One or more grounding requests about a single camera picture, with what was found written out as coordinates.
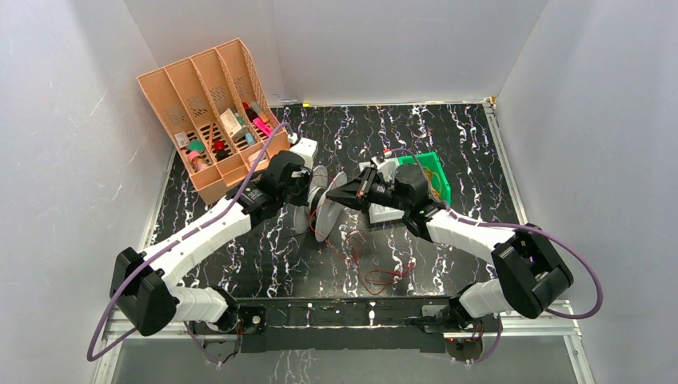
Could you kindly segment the white perforated filament spool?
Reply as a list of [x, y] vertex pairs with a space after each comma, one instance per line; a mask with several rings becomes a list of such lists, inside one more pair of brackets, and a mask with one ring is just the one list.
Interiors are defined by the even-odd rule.
[[341, 205], [327, 198], [327, 192], [343, 186], [347, 181], [347, 175], [343, 171], [330, 178], [325, 166], [313, 168], [307, 203], [304, 206], [295, 206], [293, 210], [295, 234], [310, 230], [318, 242], [327, 239], [337, 223], [340, 212], [343, 211]]

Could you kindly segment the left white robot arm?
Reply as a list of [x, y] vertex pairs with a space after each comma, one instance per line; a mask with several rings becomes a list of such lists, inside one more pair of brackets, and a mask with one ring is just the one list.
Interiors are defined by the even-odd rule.
[[283, 206], [303, 206], [309, 195], [315, 150], [295, 145], [238, 190], [164, 242], [141, 252], [129, 247], [116, 259], [110, 295], [143, 336], [171, 322], [205, 322], [229, 333], [240, 322], [240, 305], [219, 287], [180, 286], [183, 277], [233, 239], [274, 218]]

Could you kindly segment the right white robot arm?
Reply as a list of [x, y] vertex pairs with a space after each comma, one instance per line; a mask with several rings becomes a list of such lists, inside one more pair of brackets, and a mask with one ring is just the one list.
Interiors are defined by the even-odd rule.
[[362, 212], [372, 205], [400, 210], [411, 234], [451, 245], [493, 266], [494, 279], [467, 285], [434, 315], [409, 319], [413, 325], [440, 323], [470, 331], [482, 317], [512, 310], [537, 318], [574, 282], [555, 247], [535, 226], [506, 229], [451, 214], [435, 199], [425, 173], [414, 163], [398, 166], [390, 182], [375, 167], [366, 167], [327, 197]]

